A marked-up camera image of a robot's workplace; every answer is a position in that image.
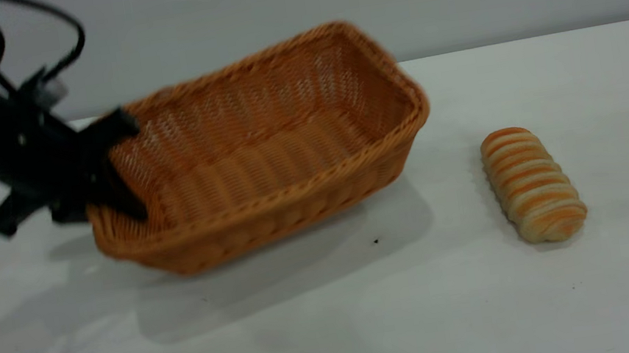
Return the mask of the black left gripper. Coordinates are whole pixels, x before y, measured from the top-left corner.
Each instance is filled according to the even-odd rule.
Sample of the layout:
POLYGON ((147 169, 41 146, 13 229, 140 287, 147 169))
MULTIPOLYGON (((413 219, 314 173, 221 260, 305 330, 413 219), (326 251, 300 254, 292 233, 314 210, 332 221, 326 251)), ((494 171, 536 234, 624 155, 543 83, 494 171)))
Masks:
MULTIPOLYGON (((121 107, 79 131, 90 154, 108 152, 141 132, 137 118, 121 107)), ((0 203, 0 235, 13 237, 19 226, 41 209, 53 222, 86 223, 77 132, 39 110, 0 119, 0 183, 9 194, 0 203)), ((104 205, 136 221, 146 221, 145 203, 130 189, 113 163, 99 163, 86 173, 87 201, 104 205)))

